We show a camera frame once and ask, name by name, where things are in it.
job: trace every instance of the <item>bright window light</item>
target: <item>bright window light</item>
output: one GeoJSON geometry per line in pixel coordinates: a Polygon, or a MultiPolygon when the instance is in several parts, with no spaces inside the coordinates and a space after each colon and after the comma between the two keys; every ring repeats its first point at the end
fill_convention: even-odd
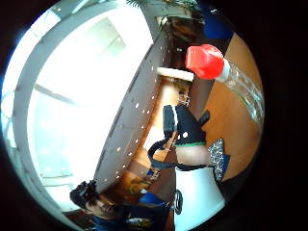
{"type": "Polygon", "coordinates": [[[19,79],[20,72],[25,65],[29,55],[38,44],[39,40],[61,19],[52,11],[41,15],[35,24],[24,34],[18,42],[5,75],[2,94],[14,90],[19,79]]]}
{"type": "MultiPolygon", "coordinates": [[[[152,43],[141,10],[126,6],[85,22],[49,56],[28,110],[29,147],[43,184],[67,175],[72,187],[92,179],[116,112],[152,43]]],[[[63,211],[71,208],[67,188],[47,188],[63,211]]]]}

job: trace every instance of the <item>black border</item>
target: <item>black border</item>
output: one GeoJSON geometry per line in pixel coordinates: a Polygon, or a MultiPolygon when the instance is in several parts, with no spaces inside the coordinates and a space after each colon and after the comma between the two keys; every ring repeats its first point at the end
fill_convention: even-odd
{"type": "MultiPolygon", "coordinates": [[[[11,0],[0,4],[0,76],[14,41],[39,13],[57,1],[11,0]]],[[[307,1],[211,0],[236,26],[259,66],[266,121],[251,173],[229,205],[198,230],[296,230],[305,221],[305,107],[303,67],[307,48],[307,1]]],[[[69,230],[23,191],[1,140],[0,218],[10,230],[69,230]]]]}

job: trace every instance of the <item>clear plastic bottle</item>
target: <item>clear plastic bottle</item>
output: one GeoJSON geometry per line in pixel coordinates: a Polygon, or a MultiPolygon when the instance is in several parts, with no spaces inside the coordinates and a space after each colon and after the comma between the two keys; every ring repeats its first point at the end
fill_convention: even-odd
{"type": "Polygon", "coordinates": [[[203,79],[216,79],[235,92],[245,104],[250,117],[261,132],[264,122],[264,98],[261,90],[237,66],[223,58],[221,52],[210,44],[191,46],[186,57],[186,67],[203,79]]]}

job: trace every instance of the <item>person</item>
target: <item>person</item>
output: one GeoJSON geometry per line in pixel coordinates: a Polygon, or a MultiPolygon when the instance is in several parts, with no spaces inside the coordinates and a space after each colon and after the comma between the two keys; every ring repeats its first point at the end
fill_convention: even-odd
{"type": "Polygon", "coordinates": [[[141,198],[141,202],[147,203],[113,204],[96,191],[95,180],[89,183],[84,181],[70,192],[70,199],[83,212],[92,215],[98,231],[164,230],[170,204],[156,196],[155,203],[149,203],[147,198],[153,196],[147,192],[141,198]]]}
{"type": "Polygon", "coordinates": [[[223,139],[205,147],[202,125],[209,112],[196,120],[184,105],[164,106],[165,139],[155,142],[148,151],[152,166],[175,167],[176,192],[172,207],[162,201],[152,206],[115,205],[99,196],[93,182],[83,182],[70,193],[71,200],[84,212],[94,215],[97,230],[164,230],[170,209],[174,211],[176,231],[191,230],[212,217],[224,206],[218,188],[228,166],[223,153],[223,139]],[[177,132],[175,153],[178,163],[163,163],[153,158],[158,149],[177,132]]]}

